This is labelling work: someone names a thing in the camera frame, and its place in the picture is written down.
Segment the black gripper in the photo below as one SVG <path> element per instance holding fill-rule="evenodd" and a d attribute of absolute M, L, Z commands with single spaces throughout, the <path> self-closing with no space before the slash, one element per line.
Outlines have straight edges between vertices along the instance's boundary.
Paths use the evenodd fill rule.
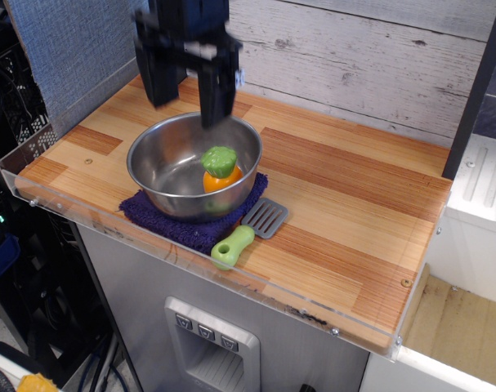
<path fill-rule="evenodd" d="M 232 113 L 242 81 L 239 52 L 242 44 L 226 32 L 228 1 L 149 1 L 137 10 L 135 51 L 146 95 L 154 107 L 178 97 L 177 65 L 173 49 L 188 42 L 215 47 L 213 58 L 199 57 L 197 68 L 201 122 L 214 127 Z"/>

